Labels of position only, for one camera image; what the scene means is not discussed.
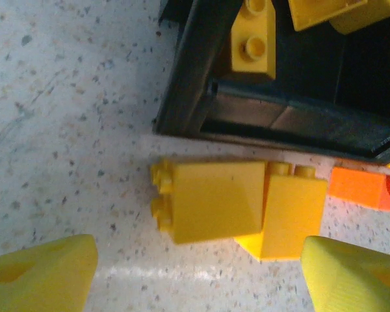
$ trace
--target speckled floor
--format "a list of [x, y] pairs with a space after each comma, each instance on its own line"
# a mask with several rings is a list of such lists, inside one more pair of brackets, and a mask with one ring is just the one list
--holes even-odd
[[[0, 0], [0, 254], [97, 239], [86, 311], [312, 311], [299, 262], [232, 240], [174, 246], [150, 216], [161, 155], [333, 159], [155, 136], [176, 25], [159, 0]], [[390, 214], [328, 198], [321, 234], [390, 253]]]

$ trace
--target black container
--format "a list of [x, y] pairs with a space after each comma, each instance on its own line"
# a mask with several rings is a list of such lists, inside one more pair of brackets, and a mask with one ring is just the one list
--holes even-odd
[[293, 148], [390, 163], [390, 18], [347, 36], [323, 23], [295, 32], [276, 9], [276, 80], [212, 74], [242, 0], [169, 0], [181, 24], [156, 133]]

